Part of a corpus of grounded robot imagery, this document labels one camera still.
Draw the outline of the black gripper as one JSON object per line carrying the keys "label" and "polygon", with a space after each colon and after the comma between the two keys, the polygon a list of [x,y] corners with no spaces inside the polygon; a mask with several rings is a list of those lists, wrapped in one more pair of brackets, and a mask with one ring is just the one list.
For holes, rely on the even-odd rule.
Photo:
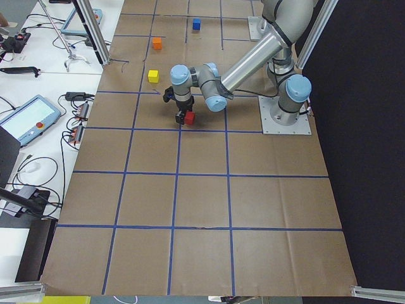
{"label": "black gripper", "polygon": [[186,113],[192,111],[194,97],[191,93],[187,93],[186,95],[173,94],[173,100],[179,109],[179,112],[175,114],[175,121],[178,124],[184,124]]}

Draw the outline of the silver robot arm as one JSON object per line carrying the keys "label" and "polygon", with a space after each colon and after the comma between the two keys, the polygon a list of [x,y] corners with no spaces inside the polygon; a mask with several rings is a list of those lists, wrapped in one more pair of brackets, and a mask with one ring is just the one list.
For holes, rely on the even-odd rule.
{"label": "silver robot arm", "polygon": [[218,112],[226,108],[227,101],[234,97],[233,92],[265,63],[271,60],[275,62],[274,75],[280,75],[285,67],[292,67],[291,46],[309,25],[314,2],[290,0],[262,3],[262,20],[258,25],[261,39],[223,75],[218,73],[214,63],[192,67],[175,65],[171,68],[171,86],[165,89],[163,101],[167,103],[173,100],[176,103],[176,123],[194,123],[191,87],[199,88],[207,107]]}

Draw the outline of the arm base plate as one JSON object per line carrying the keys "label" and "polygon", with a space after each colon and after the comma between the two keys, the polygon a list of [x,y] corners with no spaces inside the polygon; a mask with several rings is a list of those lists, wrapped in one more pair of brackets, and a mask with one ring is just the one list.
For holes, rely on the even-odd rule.
{"label": "arm base plate", "polygon": [[263,134],[311,135],[308,115],[300,115],[304,111],[304,105],[297,113],[287,113],[279,107],[279,97],[260,96],[258,100]]}
{"label": "arm base plate", "polygon": [[247,22],[250,41],[259,41],[268,33],[268,22],[263,17],[249,16]]}

